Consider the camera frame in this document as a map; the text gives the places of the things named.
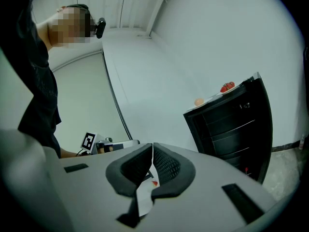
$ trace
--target ear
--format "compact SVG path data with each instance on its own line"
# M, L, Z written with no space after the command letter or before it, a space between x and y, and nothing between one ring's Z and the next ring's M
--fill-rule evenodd
M61 6L60 9L57 9L57 12L59 13L59 12L63 11L65 8L66 8L66 6Z

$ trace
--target floor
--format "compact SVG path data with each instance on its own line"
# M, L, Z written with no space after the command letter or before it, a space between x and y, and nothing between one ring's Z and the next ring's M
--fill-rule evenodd
M291 194L297 188L308 156L309 148L271 153L263 187L276 201Z

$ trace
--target orange ball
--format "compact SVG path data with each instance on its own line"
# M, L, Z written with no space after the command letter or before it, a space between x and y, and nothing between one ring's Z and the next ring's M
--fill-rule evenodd
M204 99L203 98L197 98L194 102L195 106L200 106L201 104L204 103Z

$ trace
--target person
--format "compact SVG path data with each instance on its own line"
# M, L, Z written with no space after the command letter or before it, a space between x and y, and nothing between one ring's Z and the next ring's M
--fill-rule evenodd
M18 130L42 146L53 148L59 158L75 157L62 149L54 136L61 122L57 107L57 84L48 64L48 51L53 47L85 42L95 35L95 22L84 4L63 6L50 18L35 24L31 18L33 0L23 0L17 13L10 15L13 29L10 40L18 45L18 58L12 44L1 44L16 73L33 93Z

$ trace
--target ceiling panel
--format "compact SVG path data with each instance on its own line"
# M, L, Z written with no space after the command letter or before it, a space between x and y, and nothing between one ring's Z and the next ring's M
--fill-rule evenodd
M142 29L146 32L149 24L152 27L151 18L156 15L162 0L34 0L33 18L37 23L43 22L56 13L57 8L74 3L86 4L95 21L104 17L106 29Z

